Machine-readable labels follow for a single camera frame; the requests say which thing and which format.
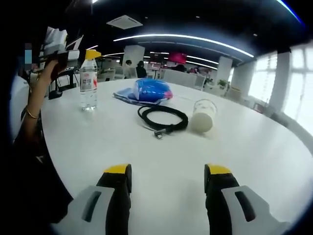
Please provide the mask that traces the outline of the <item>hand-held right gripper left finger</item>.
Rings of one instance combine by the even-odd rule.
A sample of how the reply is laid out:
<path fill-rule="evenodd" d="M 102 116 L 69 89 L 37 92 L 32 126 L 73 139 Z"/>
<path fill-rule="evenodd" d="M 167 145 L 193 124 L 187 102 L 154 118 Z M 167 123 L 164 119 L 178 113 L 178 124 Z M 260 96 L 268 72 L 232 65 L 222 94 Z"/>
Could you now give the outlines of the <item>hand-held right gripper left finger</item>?
<path fill-rule="evenodd" d="M 132 192 L 131 164 L 106 169 L 95 186 L 82 190 L 67 214 L 52 225 L 57 235 L 127 235 Z"/>

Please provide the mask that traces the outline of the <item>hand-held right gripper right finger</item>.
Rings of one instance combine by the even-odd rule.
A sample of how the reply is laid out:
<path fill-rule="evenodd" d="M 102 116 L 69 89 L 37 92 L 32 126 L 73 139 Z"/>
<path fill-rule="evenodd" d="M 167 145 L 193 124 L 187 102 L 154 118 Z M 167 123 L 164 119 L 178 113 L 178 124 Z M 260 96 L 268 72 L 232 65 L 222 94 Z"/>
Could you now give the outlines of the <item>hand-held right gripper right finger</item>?
<path fill-rule="evenodd" d="M 221 165 L 204 166 L 205 207 L 211 235 L 286 235 L 289 222 L 275 219 L 269 204 L 248 186 L 241 186 Z"/>

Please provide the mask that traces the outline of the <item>person's left hand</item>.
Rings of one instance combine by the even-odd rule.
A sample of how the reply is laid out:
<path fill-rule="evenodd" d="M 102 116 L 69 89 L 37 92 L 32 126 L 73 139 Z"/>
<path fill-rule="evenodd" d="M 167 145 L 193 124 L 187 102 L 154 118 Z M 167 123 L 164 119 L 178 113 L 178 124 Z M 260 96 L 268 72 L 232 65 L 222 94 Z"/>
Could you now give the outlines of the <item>person's left hand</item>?
<path fill-rule="evenodd" d="M 65 67 L 58 60 L 51 60 L 46 64 L 28 99 L 26 112 L 30 118 L 37 119 L 39 116 L 46 90 L 52 81 L 52 72 L 59 74 Z"/>

